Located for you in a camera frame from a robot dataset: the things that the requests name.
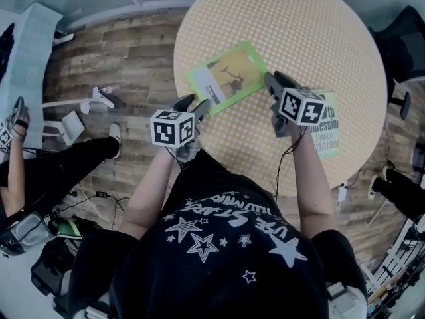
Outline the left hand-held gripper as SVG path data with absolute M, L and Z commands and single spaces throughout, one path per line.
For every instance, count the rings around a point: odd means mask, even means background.
M 150 118 L 152 144 L 170 149 L 183 163 L 193 160 L 199 150 L 197 125 L 210 108 L 206 99 L 193 112 L 180 112 L 187 111 L 194 100 L 194 94 L 182 96 L 172 105 L 173 110 L 157 110 Z

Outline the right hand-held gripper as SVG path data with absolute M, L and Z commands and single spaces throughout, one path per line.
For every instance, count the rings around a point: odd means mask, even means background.
M 292 77 L 275 71 L 264 74 L 264 84 L 276 101 L 272 106 L 272 127 L 277 138 L 290 135 L 288 124 L 307 127 L 317 124 L 324 111 L 325 99 L 301 85 Z

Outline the green book with yellow picture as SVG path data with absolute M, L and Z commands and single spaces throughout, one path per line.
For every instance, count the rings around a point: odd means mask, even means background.
M 265 88 L 268 68 L 254 45 L 243 42 L 186 74 L 200 100 L 209 100 L 208 113 L 215 116 Z

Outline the green paperback novel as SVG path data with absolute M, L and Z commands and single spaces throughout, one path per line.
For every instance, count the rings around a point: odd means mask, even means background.
M 314 92 L 325 99 L 320 121 L 309 127 L 321 161 L 339 155 L 339 109 L 336 93 L 324 89 Z

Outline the person's left forearm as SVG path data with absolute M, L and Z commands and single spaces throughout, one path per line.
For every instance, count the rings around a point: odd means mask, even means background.
M 159 218 L 173 169 L 172 155 L 161 148 L 126 207 L 119 232 L 141 239 Z

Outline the person's right forearm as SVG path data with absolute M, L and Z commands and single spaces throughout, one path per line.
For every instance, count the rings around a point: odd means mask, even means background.
M 327 230 L 336 230 L 333 199 L 324 168 L 309 130 L 291 123 L 297 203 L 301 232 L 310 239 Z

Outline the round table with yellow cloth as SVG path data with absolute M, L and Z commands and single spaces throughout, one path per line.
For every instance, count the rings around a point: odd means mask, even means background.
M 186 74 L 248 41 L 270 72 L 336 93 L 339 155 L 323 161 L 331 186 L 349 179 L 372 154 L 387 109 L 384 68 L 375 42 L 343 0 L 196 0 L 175 41 L 177 94 L 193 92 Z M 201 124 L 203 149 L 227 170 L 273 194 L 294 196 L 289 138 L 275 136 L 272 97 L 260 90 Z

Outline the black office chair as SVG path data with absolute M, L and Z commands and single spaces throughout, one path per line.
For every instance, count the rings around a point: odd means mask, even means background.
M 400 117 L 406 119 L 411 96 L 393 96 L 397 83 L 425 78 L 425 21 L 412 6 L 405 7 L 385 29 L 369 28 L 384 66 L 388 91 L 387 104 L 400 106 Z

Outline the thin white rod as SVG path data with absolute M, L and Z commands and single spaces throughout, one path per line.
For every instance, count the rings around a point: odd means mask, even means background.
M 372 225 L 372 223 L 374 222 L 374 220 L 378 217 L 378 215 L 380 214 L 380 212 L 383 210 L 383 208 L 385 207 L 385 205 L 388 203 L 388 200 L 385 199 L 384 202 L 382 203 L 382 205 L 376 210 L 376 212 L 374 213 L 374 215 L 372 216 L 372 218 L 368 221 L 365 222 L 366 227 L 370 227 Z

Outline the person's black star-print shirt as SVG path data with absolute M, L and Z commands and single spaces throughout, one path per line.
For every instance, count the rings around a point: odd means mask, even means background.
M 115 319 L 329 319 L 334 284 L 365 317 L 367 290 L 348 239 L 336 230 L 306 237 L 263 189 L 200 151 L 141 238 L 84 235 L 68 315 L 81 317 L 107 295 Z

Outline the light blue covered table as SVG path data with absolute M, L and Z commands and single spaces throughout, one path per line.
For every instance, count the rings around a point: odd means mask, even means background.
M 63 15 L 40 3 L 33 3 L 15 22 L 14 45 L 7 70 L 0 82 L 0 119 L 11 112 L 22 96 L 29 109 L 29 132 L 25 146 L 43 145 L 43 82 L 58 22 Z

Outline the green and black helmet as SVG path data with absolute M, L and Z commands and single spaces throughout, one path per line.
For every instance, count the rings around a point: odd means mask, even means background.
M 56 221 L 57 236 L 68 239 L 80 239 L 82 237 L 73 219 L 60 218 Z

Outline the white metal rack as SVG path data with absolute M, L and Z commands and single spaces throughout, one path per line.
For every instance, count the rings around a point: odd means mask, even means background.
M 382 303 L 421 253 L 425 253 L 425 241 L 420 240 L 416 225 L 407 219 L 375 270 L 371 271 L 365 263 L 360 264 L 366 281 L 369 312 Z

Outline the white long-handled dustpan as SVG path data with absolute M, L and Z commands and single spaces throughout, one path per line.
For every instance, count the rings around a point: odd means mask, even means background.
M 75 111 L 66 115 L 61 121 L 44 121 L 43 136 L 61 138 L 71 146 L 83 133 L 85 127 Z

